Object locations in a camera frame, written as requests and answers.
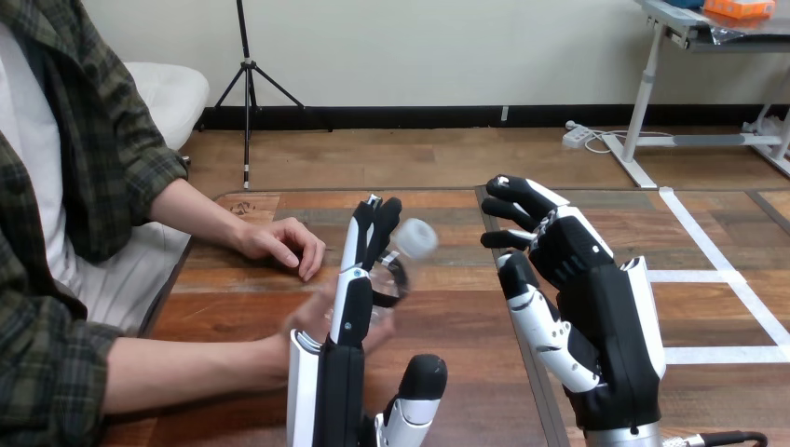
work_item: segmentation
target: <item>floor tape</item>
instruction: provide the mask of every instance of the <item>floor tape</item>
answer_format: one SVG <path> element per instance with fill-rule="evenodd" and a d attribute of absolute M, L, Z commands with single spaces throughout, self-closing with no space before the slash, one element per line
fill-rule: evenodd
<path fill-rule="evenodd" d="M 647 270 L 647 279 L 650 282 L 746 282 L 738 272 L 718 270 Z"/>
<path fill-rule="evenodd" d="M 786 363 L 778 346 L 665 347 L 668 365 Z"/>
<path fill-rule="evenodd" d="M 686 232 L 694 242 L 697 243 L 697 246 L 700 247 L 705 256 L 707 256 L 708 260 L 713 264 L 716 270 L 719 273 L 731 275 L 729 272 L 735 272 L 735 268 L 732 264 L 729 263 L 727 258 L 724 256 L 724 253 L 718 249 L 715 243 L 705 234 L 705 231 L 702 230 L 702 227 L 694 220 L 694 217 L 691 215 L 686 207 L 680 203 L 680 200 L 674 194 L 672 188 L 663 187 L 659 190 L 659 194 L 663 199 L 664 203 L 666 203 L 667 207 L 669 207 L 670 211 L 674 214 L 677 220 L 680 222 L 681 225 L 686 229 Z M 790 361 L 790 332 L 784 328 L 782 323 L 779 322 L 776 317 L 770 312 L 765 304 L 760 301 L 760 298 L 757 294 L 749 287 L 749 284 L 746 281 L 735 281 L 731 280 L 731 277 L 728 277 L 727 283 L 732 288 L 732 291 L 738 295 L 738 298 L 741 299 L 743 305 L 752 313 L 755 317 L 757 322 L 762 326 L 763 330 L 769 335 L 769 337 L 778 345 L 778 349 L 780 352 L 783 353 L 784 361 Z"/>

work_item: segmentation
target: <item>shirt sleeve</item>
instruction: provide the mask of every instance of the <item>shirt sleeve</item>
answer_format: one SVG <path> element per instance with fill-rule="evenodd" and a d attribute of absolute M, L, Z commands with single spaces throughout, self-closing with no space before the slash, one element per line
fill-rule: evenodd
<path fill-rule="evenodd" d="M 165 144 L 129 70 L 104 43 L 82 3 L 73 1 L 81 30 L 80 59 L 115 124 L 132 222 L 143 224 L 159 193 L 176 179 L 186 178 L 186 165 Z"/>
<path fill-rule="evenodd" d="M 0 444 L 87 445 L 99 433 L 120 332 L 49 296 L 0 290 Z"/>

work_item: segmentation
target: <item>forearm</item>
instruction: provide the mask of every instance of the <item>forearm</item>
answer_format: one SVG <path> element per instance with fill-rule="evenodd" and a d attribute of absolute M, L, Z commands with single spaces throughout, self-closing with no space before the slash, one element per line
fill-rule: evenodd
<path fill-rule="evenodd" d="M 149 217 L 194 237 L 235 250 L 238 250 L 239 237 L 246 225 L 182 179 L 168 185 L 157 196 Z"/>
<path fill-rule="evenodd" d="M 245 343 L 119 338 L 107 363 L 103 412 L 129 413 L 284 386 L 288 344 L 282 335 Z"/>

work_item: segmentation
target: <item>flannel shirt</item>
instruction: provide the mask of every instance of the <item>flannel shirt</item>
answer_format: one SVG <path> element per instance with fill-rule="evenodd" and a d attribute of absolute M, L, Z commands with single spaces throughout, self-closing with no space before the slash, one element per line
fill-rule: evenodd
<path fill-rule="evenodd" d="M 100 262 L 185 178 L 116 54 L 79 0 L 0 0 L 61 133 L 66 232 Z M 49 273 L 34 190 L 0 134 L 0 445 L 85 445 L 102 421 L 107 353 L 119 335 Z"/>

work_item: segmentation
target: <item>white t-shirt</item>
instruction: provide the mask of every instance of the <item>white t-shirt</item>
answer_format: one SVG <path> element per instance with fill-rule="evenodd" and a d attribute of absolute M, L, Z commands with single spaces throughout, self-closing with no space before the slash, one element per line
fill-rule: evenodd
<path fill-rule="evenodd" d="M 38 204 L 52 277 L 79 294 L 74 247 L 66 236 L 61 136 L 47 98 L 14 34 L 0 23 L 0 133 L 14 148 Z"/>

